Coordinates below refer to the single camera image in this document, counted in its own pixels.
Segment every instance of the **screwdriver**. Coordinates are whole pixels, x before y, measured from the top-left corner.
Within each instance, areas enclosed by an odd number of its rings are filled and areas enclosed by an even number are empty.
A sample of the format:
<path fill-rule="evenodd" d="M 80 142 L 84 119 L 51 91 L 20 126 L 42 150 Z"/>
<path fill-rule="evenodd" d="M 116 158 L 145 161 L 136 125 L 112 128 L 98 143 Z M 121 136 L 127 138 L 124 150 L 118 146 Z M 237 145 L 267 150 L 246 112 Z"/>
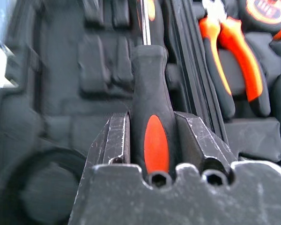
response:
<path fill-rule="evenodd" d="M 134 75 L 131 156 L 144 175 L 154 172 L 173 174 L 177 128 L 164 76 L 167 50 L 164 43 L 151 45 L 149 12 L 152 15 L 152 4 L 150 9 L 149 6 L 148 0 L 140 0 L 143 45 L 135 47 L 131 59 Z M 156 15 L 157 19 L 163 26 L 161 13 Z"/>

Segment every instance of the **tool kit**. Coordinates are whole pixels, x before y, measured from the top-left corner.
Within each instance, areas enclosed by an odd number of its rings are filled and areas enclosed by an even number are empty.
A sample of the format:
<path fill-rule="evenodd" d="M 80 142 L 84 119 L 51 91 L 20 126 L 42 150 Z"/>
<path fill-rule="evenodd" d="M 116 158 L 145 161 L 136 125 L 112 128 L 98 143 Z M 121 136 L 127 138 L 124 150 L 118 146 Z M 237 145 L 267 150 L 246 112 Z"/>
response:
<path fill-rule="evenodd" d="M 0 225 L 281 225 L 281 0 L 18 0 Z"/>

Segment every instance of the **black tool case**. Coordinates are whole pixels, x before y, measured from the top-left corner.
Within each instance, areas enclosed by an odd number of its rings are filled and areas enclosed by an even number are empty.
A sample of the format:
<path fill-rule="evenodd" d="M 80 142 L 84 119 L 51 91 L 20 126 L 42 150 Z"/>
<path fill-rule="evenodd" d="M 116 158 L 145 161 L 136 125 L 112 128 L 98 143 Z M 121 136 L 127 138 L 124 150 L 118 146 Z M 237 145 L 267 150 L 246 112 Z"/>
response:
<path fill-rule="evenodd" d="M 281 162 L 259 161 L 269 157 L 253 143 L 231 147 L 248 126 L 221 116 L 204 9 L 164 0 L 162 11 L 179 137 L 172 182 L 144 178 L 130 157 L 136 1 L 17 1 L 5 40 L 15 86 L 0 89 L 0 224 L 281 225 Z M 267 125 L 279 135 L 276 120 Z"/>

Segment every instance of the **tape measure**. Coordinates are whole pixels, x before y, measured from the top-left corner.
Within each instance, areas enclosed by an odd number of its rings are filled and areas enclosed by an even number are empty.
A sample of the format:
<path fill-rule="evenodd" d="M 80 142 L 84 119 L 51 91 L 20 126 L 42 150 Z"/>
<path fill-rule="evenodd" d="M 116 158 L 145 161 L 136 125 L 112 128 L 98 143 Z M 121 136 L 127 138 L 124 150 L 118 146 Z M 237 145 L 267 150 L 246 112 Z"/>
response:
<path fill-rule="evenodd" d="M 239 13 L 247 27 L 273 35 L 281 30 L 281 0 L 239 0 Z"/>

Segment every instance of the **pliers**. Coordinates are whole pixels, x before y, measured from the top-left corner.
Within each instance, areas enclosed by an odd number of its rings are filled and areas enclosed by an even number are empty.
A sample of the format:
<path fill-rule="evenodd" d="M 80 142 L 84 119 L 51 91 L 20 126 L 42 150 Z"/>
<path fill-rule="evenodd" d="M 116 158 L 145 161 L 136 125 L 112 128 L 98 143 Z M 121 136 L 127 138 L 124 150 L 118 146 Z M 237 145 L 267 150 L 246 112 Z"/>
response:
<path fill-rule="evenodd" d="M 258 116 L 268 116 L 270 102 L 264 74 L 247 45 L 241 30 L 241 21 L 227 17 L 221 0 L 202 0 L 207 16 L 199 21 L 205 47 L 205 58 L 213 80 L 223 117 L 231 119 L 235 114 L 232 93 L 224 74 L 217 51 L 217 40 L 230 50 L 238 61 L 246 85 L 246 94 L 251 108 Z"/>

